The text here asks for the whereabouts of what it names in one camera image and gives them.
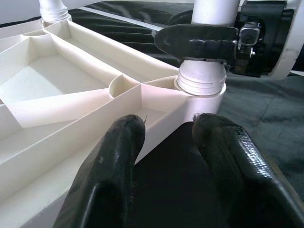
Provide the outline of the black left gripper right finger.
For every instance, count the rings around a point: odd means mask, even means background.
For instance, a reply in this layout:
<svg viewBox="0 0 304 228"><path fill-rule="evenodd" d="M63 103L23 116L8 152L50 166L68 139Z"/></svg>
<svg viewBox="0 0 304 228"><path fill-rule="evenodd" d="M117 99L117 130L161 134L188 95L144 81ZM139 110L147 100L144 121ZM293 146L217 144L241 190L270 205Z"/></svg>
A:
<svg viewBox="0 0 304 228"><path fill-rule="evenodd" d="M242 126L217 114L199 114L192 137L232 228L303 227L302 199Z"/></svg>

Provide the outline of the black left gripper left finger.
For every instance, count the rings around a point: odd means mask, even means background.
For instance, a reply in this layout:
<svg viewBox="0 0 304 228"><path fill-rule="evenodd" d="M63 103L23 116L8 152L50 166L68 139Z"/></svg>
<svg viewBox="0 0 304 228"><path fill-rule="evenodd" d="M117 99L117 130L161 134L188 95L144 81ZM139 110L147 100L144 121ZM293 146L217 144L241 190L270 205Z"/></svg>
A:
<svg viewBox="0 0 304 228"><path fill-rule="evenodd" d="M81 164L55 228L124 228L133 168L145 141L141 117L117 119Z"/></svg>

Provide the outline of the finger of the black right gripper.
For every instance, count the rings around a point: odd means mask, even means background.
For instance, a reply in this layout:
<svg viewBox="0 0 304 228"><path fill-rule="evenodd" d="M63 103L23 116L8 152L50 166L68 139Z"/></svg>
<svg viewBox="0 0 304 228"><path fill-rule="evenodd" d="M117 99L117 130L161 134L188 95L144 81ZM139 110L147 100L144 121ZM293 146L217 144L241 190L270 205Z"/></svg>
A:
<svg viewBox="0 0 304 228"><path fill-rule="evenodd" d="M169 19L169 25L190 24L192 21L193 10L177 13Z"/></svg>
<svg viewBox="0 0 304 228"><path fill-rule="evenodd" d="M201 24L178 24L154 36L156 47L180 60L231 64L236 59L239 29Z"/></svg>

